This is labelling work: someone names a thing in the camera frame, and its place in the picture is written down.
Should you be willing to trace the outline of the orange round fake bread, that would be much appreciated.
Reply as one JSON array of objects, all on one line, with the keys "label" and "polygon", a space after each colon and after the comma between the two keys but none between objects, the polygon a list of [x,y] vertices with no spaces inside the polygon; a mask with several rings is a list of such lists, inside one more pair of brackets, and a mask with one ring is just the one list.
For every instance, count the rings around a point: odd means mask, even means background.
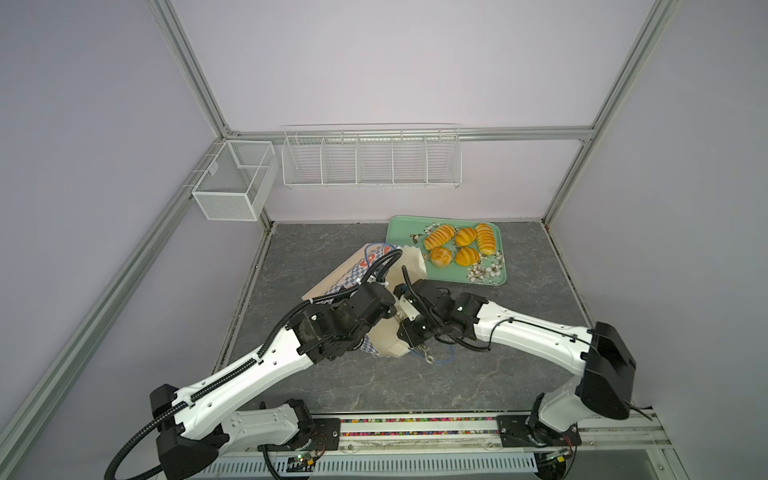
[{"label": "orange round fake bread", "polygon": [[460,228],[456,231],[454,242],[458,247],[467,247],[477,238],[477,231],[471,227]]}]

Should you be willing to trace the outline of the ridged yellow fake bread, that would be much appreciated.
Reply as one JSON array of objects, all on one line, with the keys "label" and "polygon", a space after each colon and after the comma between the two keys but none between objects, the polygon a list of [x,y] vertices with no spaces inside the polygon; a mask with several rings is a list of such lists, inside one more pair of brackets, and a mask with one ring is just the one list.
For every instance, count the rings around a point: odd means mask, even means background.
[{"label": "ridged yellow fake bread", "polygon": [[475,243],[479,253],[485,256],[494,255],[497,251],[497,244],[491,226],[480,223],[474,227],[474,230],[476,232]]}]

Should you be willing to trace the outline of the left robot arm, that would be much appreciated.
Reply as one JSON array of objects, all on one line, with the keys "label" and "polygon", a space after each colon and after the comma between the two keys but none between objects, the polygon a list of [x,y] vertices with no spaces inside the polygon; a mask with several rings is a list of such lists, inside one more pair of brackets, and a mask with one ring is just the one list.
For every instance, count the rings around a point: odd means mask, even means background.
[{"label": "left robot arm", "polygon": [[370,263],[353,286],[302,301],[261,346],[220,372],[181,389],[158,387],[151,395],[152,420],[115,454],[105,478],[116,478],[123,461],[152,431],[158,433],[159,464],[141,478],[187,479],[205,470],[233,439],[223,425],[231,414],[281,380],[361,348],[374,326],[394,316],[395,298],[385,280],[402,254],[394,248]]}]

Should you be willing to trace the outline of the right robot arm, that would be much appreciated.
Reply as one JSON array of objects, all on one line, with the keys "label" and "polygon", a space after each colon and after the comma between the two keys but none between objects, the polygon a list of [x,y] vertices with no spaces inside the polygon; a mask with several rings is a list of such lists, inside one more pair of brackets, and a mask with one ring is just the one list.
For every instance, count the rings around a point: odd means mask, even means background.
[{"label": "right robot arm", "polygon": [[570,373],[561,387],[539,394],[528,414],[500,417],[506,446],[575,448],[581,443],[580,421],[591,416],[622,421],[638,409],[632,402],[637,363],[610,324],[557,324],[479,295],[452,296],[429,280],[406,278],[394,295],[401,318],[397,335],[412,349],[430,340],[482,353],[500,345]]}]

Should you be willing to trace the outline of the flaky pastry fake bread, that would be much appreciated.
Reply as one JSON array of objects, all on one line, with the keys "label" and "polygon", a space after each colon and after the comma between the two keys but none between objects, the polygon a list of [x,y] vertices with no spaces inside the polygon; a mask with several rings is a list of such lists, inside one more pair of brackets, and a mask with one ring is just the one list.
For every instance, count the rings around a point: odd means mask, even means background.
[{"label": "flaky pastry fake bread", "polygon": [[429,253],[429,260],[436,268],[446,268],[453,262],[453,252],[445,247],[435,247]]}]

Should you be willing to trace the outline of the small yellow fake bread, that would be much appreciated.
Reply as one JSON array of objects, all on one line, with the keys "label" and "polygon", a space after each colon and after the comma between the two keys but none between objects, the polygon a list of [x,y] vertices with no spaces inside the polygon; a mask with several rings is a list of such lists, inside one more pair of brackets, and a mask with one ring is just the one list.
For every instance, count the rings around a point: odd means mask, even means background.
[{"label": "small yellow fake bread", "polygon": [[462,267],[470,267],[481,260],[480,253],[472,247],[463,247],[455,254],[454,261]]}]

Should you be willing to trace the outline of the green floral tray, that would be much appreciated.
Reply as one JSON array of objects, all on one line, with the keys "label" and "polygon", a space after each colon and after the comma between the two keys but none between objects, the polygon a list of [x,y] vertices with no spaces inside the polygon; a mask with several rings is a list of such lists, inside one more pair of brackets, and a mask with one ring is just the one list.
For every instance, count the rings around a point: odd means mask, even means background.
[{"label": "green floral tray", "polygon": [[[430,262],[430,251],[424,248],[423,242],[426,236],[435,228],[441,224],[448,224],[457,231],[464,227],[474,228],[480,223],[489,224],[494,231],[497,244],[497,251],[494,255],[485,256],[480,254],[481,260],[477,264],[470,267],[459,266],[455,263],[454,257],[461,247],[455,244],[453,238],[442,246],[453,252],[453,262],[446,268],[436,268]],[[501,231],[497,225],[490,222],[400,215],[390,219],[386,241],[393,245],[417,248],[426,264],[426,275],[431,280],[488,286],[500,286],[507,280]],[[467,247],[477,250],[475,241]]]}]

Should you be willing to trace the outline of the small white mesh basket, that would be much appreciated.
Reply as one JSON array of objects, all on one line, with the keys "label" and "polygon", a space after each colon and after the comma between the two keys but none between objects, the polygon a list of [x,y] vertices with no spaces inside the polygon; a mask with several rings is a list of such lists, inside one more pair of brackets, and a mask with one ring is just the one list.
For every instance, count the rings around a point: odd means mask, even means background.
[{"label": "small white mesh basket", "polygon": [[272,142],[225,140],[192,195],[207,220],[257,222],[278,173]]}]

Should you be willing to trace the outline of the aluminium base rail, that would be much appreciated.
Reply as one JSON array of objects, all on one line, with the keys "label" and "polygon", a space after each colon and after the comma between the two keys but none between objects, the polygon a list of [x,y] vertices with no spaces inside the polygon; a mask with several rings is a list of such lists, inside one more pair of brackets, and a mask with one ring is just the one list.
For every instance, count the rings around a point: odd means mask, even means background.
[{"label": "aluminium base rail", "polygon": [[446,479],[531,474],[575,479],[631,457],[641,477],[684,479],[671,441],[651,411],[624,422],[590,417],[544,446],[529,444],[522,412],[318,415],[296,446],[258,445],[248,427],[263,411],[237,412],[225,431],[234,447],[189,479]]}]

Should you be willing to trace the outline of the aluminium frame posts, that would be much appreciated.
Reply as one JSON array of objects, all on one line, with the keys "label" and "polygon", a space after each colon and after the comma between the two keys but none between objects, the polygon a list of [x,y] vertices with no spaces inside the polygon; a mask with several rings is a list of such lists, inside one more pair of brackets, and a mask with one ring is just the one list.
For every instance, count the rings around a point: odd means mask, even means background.
[{"label": "aluminium frame posts", "polygon": [[[227,140],[281,139],[281,134],[241,133],[230,130],[214,99],[200,64],[180,24],[178,14],[168,1],[147,4],[157,27],[174,56],[182,75],[202,108],[216,137],[214,147]],[[609,94],[589,127],[574,127],[574,138],[582,145],[567,170],[542,218],[550,226],[576,182],[592,151],[607,131],[608,125],[632,88],[657,41],[679,8],[676,1],[656,1],[651,7]],[[200,178],[192,172],[164,208],[152,227],[130,254],[118,273],[108,283],[73,335],[45,374],[14,414],[1,434],[1,476],[7,479],[19,468],[35,442],[58,410],[66,395],[90,362],[109,330],[134,292],[174,234],[192,202],[192,183]]]}]

